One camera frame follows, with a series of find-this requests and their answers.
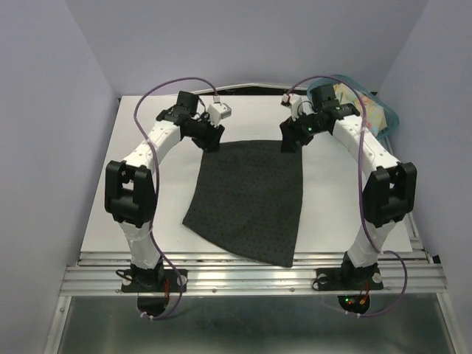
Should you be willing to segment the dark dotted skirt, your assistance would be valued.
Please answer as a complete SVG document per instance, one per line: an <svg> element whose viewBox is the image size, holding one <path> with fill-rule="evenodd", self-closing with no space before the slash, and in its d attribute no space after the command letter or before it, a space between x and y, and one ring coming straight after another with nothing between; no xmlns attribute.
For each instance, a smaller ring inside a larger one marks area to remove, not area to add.
<svg viewBox="0 0 472 354"><path fill-rule="evenodd" d="M302 151L272 140L227 142L204 153L183 225L231 254L294 262L303 199Z"/></svg>

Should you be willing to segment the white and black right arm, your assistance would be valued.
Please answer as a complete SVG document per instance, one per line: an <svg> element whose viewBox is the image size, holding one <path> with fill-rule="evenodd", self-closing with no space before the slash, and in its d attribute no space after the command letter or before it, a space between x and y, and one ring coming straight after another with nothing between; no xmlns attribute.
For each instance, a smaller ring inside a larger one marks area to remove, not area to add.
<svg viewBox="0 0 472 354"><path fill-rule="evenodd" d="M361 217L358 234L341 265L319 276L319 288L378 284L382 247L395 225L413 209L417 168L394 157L370 132L364 103L341 103L331 85L314 88L310 97L305 102L297 94L283 94L281 104L291 115L280 124L281 151L294 153L318 133L328 133L340 142L358 165Z"/></svg>

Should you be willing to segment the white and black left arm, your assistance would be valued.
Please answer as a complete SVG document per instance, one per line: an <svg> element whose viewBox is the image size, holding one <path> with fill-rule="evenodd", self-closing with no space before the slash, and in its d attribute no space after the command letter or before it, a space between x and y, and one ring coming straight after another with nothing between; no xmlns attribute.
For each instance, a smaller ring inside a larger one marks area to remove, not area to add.
<svg viewBox="0 0 472 354"><path fill-rule="evenodd" d="M151 234L158 201L159 165L182 139L190 138L204 152L217 152L224 132L221 122L231 108L219 97L197 112L201 99L181 91L176 103L161 111L143 142L120 161L105 168L104 206L124 233L131 252L127 270L117 273L124 292L163 291L168 284L163 256Z"/></svg>

